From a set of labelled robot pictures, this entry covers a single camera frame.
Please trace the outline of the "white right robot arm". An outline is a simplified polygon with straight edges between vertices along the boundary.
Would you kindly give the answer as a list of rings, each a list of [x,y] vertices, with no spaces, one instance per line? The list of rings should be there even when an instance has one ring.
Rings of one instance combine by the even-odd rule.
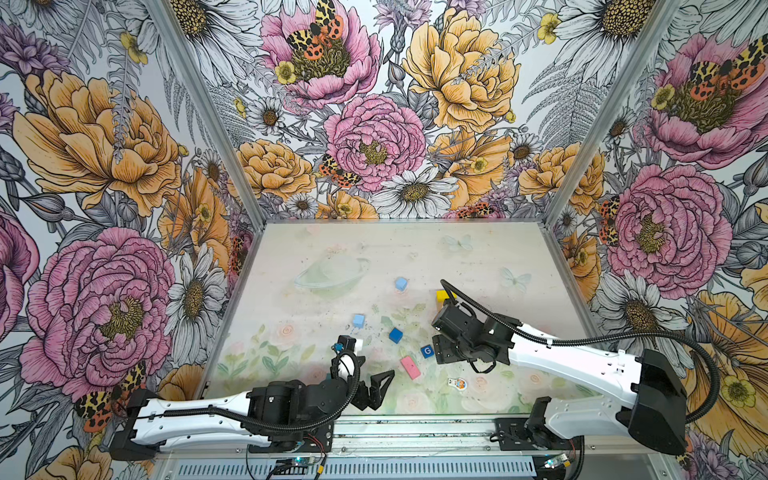
[[[432,326],[440,364],[483,364],[486,372],[499,365],[527,367],[593,391],[578,400],[538,398],[522,425],[503,431],[506,438],[552,449],[581,436],[623,436],[667,455],[686,450],[687,395],[657,351],[635,356],[599,350],[593,339],[561,340],[504,315],[480,320],[470,307],[451,302]]]

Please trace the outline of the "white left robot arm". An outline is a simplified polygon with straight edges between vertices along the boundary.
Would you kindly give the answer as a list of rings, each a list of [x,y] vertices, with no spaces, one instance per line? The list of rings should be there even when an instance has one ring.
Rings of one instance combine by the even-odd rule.
[[[171,401],[147,389],[129,397],[123,429],[109,446],[114,460],[151,460],[162,452],[213,444],[245,444],[251,453],[327,451],[334,422],[348,406],[378,409],[395,372],[369,382],[331,377],[318,384],[275,381],[216,399]]]

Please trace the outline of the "aluminium corner post right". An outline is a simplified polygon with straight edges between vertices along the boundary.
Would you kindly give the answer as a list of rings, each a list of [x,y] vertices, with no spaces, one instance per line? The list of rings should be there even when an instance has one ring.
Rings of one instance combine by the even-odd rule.
[[[648,22],[640,32],[637,43],[630,51],[625,65],[617,71],[615,83],[598,110],[588,134],[561,186],[554,194],[551,203],[542,217],[541,223],[546,229],[552,229],[556,218],[570,201],[581,178],[598,152],[603,136],[610,123],[621,109],[620,103],[629,95],[634,82],[639,78],[652,53],[657,51],[662,36],[667,31],[682,1],[657,1]]]

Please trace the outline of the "yellow rectangular block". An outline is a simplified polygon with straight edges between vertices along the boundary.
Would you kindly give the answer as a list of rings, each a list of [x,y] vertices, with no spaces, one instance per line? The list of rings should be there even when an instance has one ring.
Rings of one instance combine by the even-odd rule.
[[[435,294],[435,300],[439,307],[443,306],[446,302],[454,302],[455,296],[446,290],[438,290]]]

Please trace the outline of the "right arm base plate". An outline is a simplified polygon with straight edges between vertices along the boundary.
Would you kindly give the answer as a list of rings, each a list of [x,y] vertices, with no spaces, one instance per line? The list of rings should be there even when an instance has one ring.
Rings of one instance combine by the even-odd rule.
[[[582,437],[564,439],[554,435],[545,426],[530,429],[528,419],[523,417],[503,417],[494,420],[494,431],[489,437],[491,443],[497,443],[501,451],[536,451],[552,450],[575,452],[583,443]]]

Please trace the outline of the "green circuit board left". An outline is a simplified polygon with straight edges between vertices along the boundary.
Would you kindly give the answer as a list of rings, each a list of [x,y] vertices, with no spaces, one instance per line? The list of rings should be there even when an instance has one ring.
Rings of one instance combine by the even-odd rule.
[[[289,458],[290,463],[297,468],[310,468],[317,463],[315,456],[296,456]]]

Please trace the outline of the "dark blue cube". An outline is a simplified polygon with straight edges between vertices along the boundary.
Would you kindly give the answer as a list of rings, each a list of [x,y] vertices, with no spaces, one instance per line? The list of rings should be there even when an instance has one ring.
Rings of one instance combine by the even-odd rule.
[[[389,333],[389,339],[395,344],[399,344],[403,336],[404,333],[398,328],[393,328]]]

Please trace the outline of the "blue letter G block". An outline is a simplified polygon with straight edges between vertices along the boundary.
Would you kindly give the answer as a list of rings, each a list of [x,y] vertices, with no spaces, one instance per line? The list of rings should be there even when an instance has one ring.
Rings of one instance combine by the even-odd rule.
[[[421,349],[421,354],[425,359],[431,358],[435,355],[434,349],[431,345],[425,345]]]

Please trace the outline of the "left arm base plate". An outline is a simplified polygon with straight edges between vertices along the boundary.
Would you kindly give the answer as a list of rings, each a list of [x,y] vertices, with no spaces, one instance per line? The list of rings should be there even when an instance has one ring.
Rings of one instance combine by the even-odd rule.
[[[272,453],[323,453],[332,447],[333,422],[302,432],[270,432],[267,445],[250,444],[247,450],[251,454]]]

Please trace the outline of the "green circuit board right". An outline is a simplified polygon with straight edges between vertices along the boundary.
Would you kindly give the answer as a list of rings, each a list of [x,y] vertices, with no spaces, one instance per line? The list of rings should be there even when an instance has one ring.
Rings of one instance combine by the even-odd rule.
[[[571,461],[569,456],[565,453],[562,453],[559,455],[549,457],[547,460],[544,461],[542,467],[545,469],[558,469],[558,468],[568,468],[570,465],[571,465]]]

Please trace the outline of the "aluminium front rail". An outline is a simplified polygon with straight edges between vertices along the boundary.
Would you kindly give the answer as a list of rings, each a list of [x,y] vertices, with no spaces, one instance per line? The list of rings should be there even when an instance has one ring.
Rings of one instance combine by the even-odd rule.
[[[331,457],[427,457],[498,454],[548,454],[571,450],[571,442],[555,450],[543,450],[512,440],[510,450],[502,450],[495,435],[495,415],[388,415],[347,416],[337,420],[330,439]],[[652,454],[629,437],[588,436],[584,438],[587,454]],[[245,453],[245,440],[226,440],[184,446],[164,447],[164,454]]]

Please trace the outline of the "aluminium corner post left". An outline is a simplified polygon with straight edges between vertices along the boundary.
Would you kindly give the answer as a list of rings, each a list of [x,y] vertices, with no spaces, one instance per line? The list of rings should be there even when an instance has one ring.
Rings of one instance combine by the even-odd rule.
[[[221,155],[252,225],[258,234],[262,234],[266,226],[265,215],[253,194],[248,179],[245,177],[244,170],[235,154],[235,148],[221,122],[205,79],[197,67],[192,51],[187,46],[183,31],[176,20],[170,3],[168,1],[150,1],[147,9],[159,30],[160,38],[172,57],[177,74],[185,83],[206,131]]]

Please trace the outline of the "light blue cube far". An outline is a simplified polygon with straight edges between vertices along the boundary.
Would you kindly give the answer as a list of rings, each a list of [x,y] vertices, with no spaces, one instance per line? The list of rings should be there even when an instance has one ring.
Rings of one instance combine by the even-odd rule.
[[[400,291],[400,292],[405,291],[407,289],[407,286],[408,286],[408,280],[407,279],[405,279],[403,277],[398,277],[395,280],[395,288],[398,291]]]

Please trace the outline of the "pink rectangular block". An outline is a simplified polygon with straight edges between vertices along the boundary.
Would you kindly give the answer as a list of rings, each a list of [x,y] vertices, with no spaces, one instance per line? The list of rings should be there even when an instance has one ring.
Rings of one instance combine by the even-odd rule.
[[[421,376],[421,371],[411,356],[402,357],[400,364],[411,380],[416,380]]]

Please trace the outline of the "aluminium corner post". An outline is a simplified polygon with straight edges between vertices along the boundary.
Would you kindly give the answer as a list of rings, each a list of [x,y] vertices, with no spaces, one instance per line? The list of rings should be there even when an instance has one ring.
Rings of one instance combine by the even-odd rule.
[[[187,46],[183,31],[176,20],[170,3],[168,1],[150,1],[147,9],[159,30],[160,38],[172,57],[177,74],[185,83],[206,131],[221,155],[252,225],[258,234],[262,234],[266,226],[265,215],[253,194],[248,179],[245,177],[244,170],[235,154],[235,148],[221,122],[205,79],[197,67],[192,51]]]
[[[621,109],[620,103],[629,95],[634,82],[639,78],[652,53],[657,51],[662,36],[667,31],[682,1],[657,1],[648,22],[640,32],[637,43],[630,51],[625,65],[617,71],[615,83],[598,110],[588,134],[561,186],[554,194],[551,203],[542,217],[541,223],[546,229],[552,229],[556,218],[570,201],[581,178],[598,152],[603,136],[610,123]]]

